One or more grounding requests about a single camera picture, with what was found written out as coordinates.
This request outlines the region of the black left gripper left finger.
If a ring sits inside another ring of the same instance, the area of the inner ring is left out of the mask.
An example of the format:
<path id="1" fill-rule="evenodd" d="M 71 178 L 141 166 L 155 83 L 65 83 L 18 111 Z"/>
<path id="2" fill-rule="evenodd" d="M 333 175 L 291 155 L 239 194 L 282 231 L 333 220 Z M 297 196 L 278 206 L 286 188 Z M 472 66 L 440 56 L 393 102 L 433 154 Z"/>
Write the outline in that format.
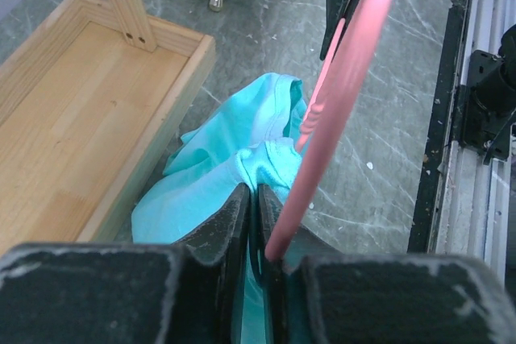
<path id="1" fill-rule="evenodd" d="M 4 343 L 237 343 L 251 195 L 173 244 L 25 243 L 1 258 Z"/>

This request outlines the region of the teal t shirt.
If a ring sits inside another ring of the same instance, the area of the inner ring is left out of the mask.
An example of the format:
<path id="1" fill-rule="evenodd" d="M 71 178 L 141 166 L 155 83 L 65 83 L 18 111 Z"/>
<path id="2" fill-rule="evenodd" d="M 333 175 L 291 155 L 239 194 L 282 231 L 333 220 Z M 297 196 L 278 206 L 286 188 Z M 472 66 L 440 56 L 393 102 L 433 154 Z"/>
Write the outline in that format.
<path id="1" fill-rule="evenodd" d="M 269 186 L 280 201 L 302 154 L 294 148 L 306 113 L 302 81 L 265 73 L 231 95 L 199 128 L 181 137 L 157 181 L 131 215 L 136 243 L 173 243 L 219 210 L 239 184 L 251 195 Z"/>

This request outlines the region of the thin pink wire hanger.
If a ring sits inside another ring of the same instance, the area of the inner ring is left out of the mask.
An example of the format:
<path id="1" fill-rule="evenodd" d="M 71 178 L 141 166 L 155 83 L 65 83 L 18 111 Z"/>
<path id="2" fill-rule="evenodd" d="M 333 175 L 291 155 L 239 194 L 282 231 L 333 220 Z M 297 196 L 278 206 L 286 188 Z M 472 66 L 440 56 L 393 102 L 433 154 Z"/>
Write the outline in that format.
<path id="1" fill-rule="evenodd" d="M 313 199 L 374 57 L 393 0 L 360 0 L 343 34 L 317 100 L 318 117 L 302 164 L 265 246 L 270 262 L 282 259 Z"/>

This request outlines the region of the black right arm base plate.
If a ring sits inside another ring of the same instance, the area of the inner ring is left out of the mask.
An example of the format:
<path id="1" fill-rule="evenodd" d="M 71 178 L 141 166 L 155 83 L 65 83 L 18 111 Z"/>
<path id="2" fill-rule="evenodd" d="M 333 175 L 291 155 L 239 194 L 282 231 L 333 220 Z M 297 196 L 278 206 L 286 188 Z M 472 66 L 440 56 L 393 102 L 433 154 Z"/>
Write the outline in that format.
<path id="1" fill-rule="evenodd" d="M 472 53 L 463 91 L 461 145 L 481 155 L 484 165 L 507 160 L 515 124 L 515 27 L 503 34 L 498 54 Z"/>

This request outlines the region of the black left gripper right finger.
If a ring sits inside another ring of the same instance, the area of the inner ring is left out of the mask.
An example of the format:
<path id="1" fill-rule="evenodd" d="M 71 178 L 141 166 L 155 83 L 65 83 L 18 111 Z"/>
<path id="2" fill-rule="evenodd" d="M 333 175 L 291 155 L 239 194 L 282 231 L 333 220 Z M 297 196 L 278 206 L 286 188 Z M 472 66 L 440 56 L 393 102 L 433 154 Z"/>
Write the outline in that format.
<path id="1" fill-rule="evenodd" d="M 515 307 L 463 255 L 344 254 L 305 227 L 260 262 L 269 343 L 512 343 Z"/>

